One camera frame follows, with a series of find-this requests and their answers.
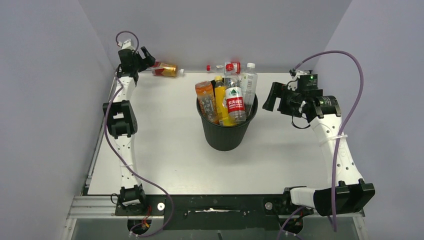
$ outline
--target yellow juice bottle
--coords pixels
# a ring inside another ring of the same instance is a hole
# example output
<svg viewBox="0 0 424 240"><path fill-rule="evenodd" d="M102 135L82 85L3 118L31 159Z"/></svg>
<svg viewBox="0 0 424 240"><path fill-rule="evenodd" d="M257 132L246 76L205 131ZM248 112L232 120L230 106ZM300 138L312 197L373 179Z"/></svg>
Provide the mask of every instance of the yellow juice bottle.
<svg viewBox="0 0 424 240"><path fill-rule="evenodd" d="M223 82L222 76L215 77L215 102L216 112L218 113L219 125L221 126L235 126L236 123L228 115L227 99L225 94L226 86Z"/></svg>

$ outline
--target red label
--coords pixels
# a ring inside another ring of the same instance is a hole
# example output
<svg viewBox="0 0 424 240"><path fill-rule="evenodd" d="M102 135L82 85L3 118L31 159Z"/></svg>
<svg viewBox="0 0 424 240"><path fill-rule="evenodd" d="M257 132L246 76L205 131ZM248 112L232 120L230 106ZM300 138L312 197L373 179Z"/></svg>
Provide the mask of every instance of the red label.
<svg viewBox="0 0 424 240"><path fill-rule="evenodd" d="M239 96L239 97L227 98L226 107L229 113L234 111L244 111L245 104L243 102L243 97Z"/></svg>

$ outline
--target plastic bottle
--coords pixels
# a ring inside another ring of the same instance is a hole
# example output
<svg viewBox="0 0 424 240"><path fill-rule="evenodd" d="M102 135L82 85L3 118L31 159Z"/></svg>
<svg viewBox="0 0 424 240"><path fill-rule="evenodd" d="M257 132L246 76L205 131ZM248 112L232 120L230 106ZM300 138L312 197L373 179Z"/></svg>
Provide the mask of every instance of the plastic bottle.
<svg viewBox="0 0 424 240"><path fill-rule="evenodd" d="M215 101L219 125L228 127L236 125L228 115L226 86L224 85L222 76L215 77Z"/></svg>
<svg viewBox="0 0 424 240"><path fill-rule="evenodd" d="M258 74L255 72L255 64L250 62L247 64L246 71L241 74L241 92L243 94L246 116L251 114L257 82Z"/></svg>
<svg viewBox="0 0 424 240"><path fill-rule="evenodd" d="M224 73L226 74L226 68L225 66L227 64L232 64L235 70L236 74L240 74L242 72L242 70L244 69L244 67L242 66L242 64L240 62L225 62L224 65L206 65L206 71L208 73Z"/></svg>
<svg viewBox="0 0 424 240"><path fill-rule="evenodd" d="M184 75L184 69L179 69L177 65L167 64L160 61L154 63L151 67L151 73L154 76L173 77Z"/></svg>
<svg viewBox="0 0 424 240"><path fill-rule="evenodd" d="M231 63L225 65L225 70L225 97L228 115L235 124L241 124L246 121L246 112L240 79Z"/></svg>
<svg viewBox="0 0 424 240"><path fill-rule="evenodd" d="M215 103L214 87L210 81L201 81L194 86L203 116L214 124L219 124L217 105Z"/></svg>

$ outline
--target robotic arm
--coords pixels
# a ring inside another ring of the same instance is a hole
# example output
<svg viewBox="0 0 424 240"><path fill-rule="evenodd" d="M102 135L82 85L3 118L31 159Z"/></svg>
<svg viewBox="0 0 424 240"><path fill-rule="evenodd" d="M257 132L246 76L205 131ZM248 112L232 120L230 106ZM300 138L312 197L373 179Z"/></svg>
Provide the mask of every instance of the robotic arm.
<svg viewBox="0 0 424 240"><path fill-rule="evenodd" d="M263 109L274 110L276 98L281 98L278 111L282 114L301 118L305 114L307 122L315 132L327 169L331 173L336 139L340 144L336 162L336 213L356 213L374 196L372 183L365 183L359 173L346 142L346 135L338 135L342 124L342 114L334 96L323 96L318 89L318 75L303 71L292 72L293 80L288 84L274 82ZM329 174L328 184L332 177ZM315 189L303 186L287 188L291 203L316 209L321 216L330 216L331 188Z"/></svg>
<svg viewBox="0 0 424 240"><path fill-rule="evenodd" d="M137 132L137 120L131 107L130 98L139 80L139 72L155 64L155 58L150 55L143 46L141 51L145 58L142 58L133 47L130 39L126 40L121 50L118 52L121 64L117 68L116 77L122 84L123 89L113 100L107 116L107 130L114 138L115 149L126 160L127 165L132 169L136 168L134 140ZM103 112L106 115L108 102L103 104ZM146 205L146 195L141 181L136 178L127 167L121 162L121 189L118 201L124 205L142 204Z"/></svg>

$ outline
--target white table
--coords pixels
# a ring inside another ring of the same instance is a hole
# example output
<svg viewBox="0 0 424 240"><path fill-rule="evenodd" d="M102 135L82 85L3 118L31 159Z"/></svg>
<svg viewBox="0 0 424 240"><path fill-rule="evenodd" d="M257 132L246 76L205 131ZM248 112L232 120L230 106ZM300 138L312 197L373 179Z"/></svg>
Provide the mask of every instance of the white table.
<svg viewBox="0 0 424 240"><path fill-rule="evenodd" d="M222 152L206 142L196 109L195 83L214 74L187 73L164 78L140 74L131 105L138 121L137 172L170 194L280 194L285 187L327 188L328 170L311 129L296 129L291 117L262 109L272 82L287 83L288 73L259 73L259 107L241 144ZM303 119L295 119L299 126ZM119 160L105 140L88 194L119 193ZM146 194L163 194L144 183Z"/></svg>

